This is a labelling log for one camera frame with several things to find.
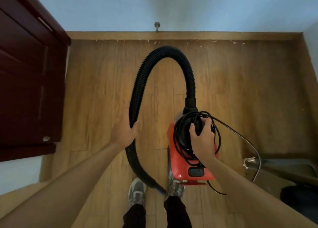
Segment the white wall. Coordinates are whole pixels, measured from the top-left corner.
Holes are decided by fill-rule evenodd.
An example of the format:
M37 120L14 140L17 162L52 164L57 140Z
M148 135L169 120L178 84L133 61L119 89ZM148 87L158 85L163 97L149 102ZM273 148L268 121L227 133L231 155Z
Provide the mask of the white wall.
M0 195L39 181L42 156L0 162Z
M318 0L40 0L67 31L302 32Z
M304 31L304 38L318 79L318 21Z

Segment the vacuum cleaner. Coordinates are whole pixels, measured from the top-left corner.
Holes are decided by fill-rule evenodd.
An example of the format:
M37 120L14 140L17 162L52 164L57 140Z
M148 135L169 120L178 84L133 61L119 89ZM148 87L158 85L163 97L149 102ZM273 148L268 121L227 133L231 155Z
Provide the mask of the vacuum cleaner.
M184 185L206 185L199 181L207 181L208 185L218 194L226 195L215 190L209 180L214 179L213 174L200 162L195 156L191 146L191 139L189 128L190 124L194 123L196 134L200 135L203 129L203 123L201 117L211 118L211 131L215 134L213 148L215 155L218 158L218 152L221 147L221 135L215 125L214 121L217 121L225 125L228 129L242 137L247 141L255 150L259 160L260 155L256 148L244 138L241 134L233 130L230 126L222 122L221 120L211 116L206 111L198 111L196 106L196 86L194 81L194 75L191 65L186 56L177 48L173 46L163 46L152 51L142 62L138 71L135 84L133 87L133 93L129 106L129 122L130 127L137 121L143 93L147 83L147 79L152 71L153 67L163 58L174 59L181 67L186 84L186 98L185 107L182 112L176 115L175 120L170 123L167 131L169 145L168 145L168 173L169 179L177 179L183 182ZM218 145L216 145L216 135L218 136ZM126 155L133 172L150 188L156 189L162 194L166 194L165 188L160 186L156 180L154 180L147 172L142 168L138 160L136 152L135 140L126 147ZM260 170L261 160L259 161L258 169L254 175L252 181L255 180Z

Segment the person's left arm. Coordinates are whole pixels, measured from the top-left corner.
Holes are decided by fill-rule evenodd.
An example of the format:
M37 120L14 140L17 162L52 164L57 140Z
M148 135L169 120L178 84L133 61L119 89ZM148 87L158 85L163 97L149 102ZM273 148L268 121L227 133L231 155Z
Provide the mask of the person's left arm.
M0 227L71 227L101 175L136 134L137 122L130 128L126 108L107 145L0 219Z

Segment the red plastic housing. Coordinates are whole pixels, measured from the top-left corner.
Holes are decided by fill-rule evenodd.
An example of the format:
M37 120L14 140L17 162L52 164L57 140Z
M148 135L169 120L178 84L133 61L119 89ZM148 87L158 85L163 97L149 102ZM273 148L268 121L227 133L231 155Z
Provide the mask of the red plastic housing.
M168 128L168 139L169 139L169 151L170 151L170 162L173 177L179 180L211 180L214 179L213 174L205 168L205 173L202 177L191 177L189 176L189 168L191 167L184 158L178 153L173 143L173 131L174 131L174 123L171 122ZM197 163L197 160L190 160L190 163Z

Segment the gray sneaker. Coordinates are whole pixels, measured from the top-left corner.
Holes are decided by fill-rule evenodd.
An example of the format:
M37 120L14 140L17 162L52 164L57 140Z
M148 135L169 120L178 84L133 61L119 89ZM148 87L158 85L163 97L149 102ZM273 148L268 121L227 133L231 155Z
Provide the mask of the gray sneaker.
M185 186L177 179L170 180L168 196L178 196L179 198L182 197L183 192L185 190Z
M145 191L146 185L139 178L135 178L129 188L129 209L134 204L141 204L143 207L145 207Z

